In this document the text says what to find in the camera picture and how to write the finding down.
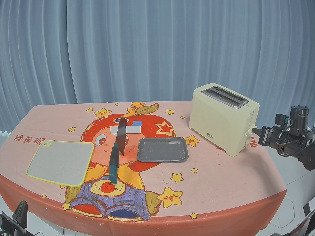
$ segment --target floor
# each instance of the floor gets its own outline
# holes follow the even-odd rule
[[[4,142],[0,133],[0,147]],[[303,206],[315,197],[315,171],[307,171],[303,164],[293,157],[281,157],[270,147],[266,147],[270,156],[274,160],[278,170],[287,186],[287,195],[282,202],[277,214],[270,224],[258,232],[256,236],[270,236],[274,233],[286,234],[294,229],[305,218]],[[8,216],[12,216],[2,197],[0,196],[0,212],[4,211]],[[42,232],[44,236],[58,236],[57,231],[43,222],[32,213],[28,213],[28,231],[35,234]],[[65,230],[66,236],[84,236],[78,232]]]

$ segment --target toaster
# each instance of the toaster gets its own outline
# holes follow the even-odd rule
[[[194,90],[189,128],[236,156],[251,142],[259,104],[215,83]]]

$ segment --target toaster slot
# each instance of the toaster slot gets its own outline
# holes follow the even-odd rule
[[[246,103],[248,103],[247,99],[241,96],[238,96],[218,86],[214,86],[209,89],[203,90],[202,93],[232,108],[239,109],[242,106],[244,106]]]

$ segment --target knife handle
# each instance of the knife handle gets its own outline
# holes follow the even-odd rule
[[[109,159],[109,179],[113,184],[117,183],[117,170],[119,167],[119,148],[115,142]]]

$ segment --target blue curtain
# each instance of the blue curtain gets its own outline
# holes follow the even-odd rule
[[[215,82],[315,121],[315,0],[0,0],[0,130],[35,105],[191,100]]]

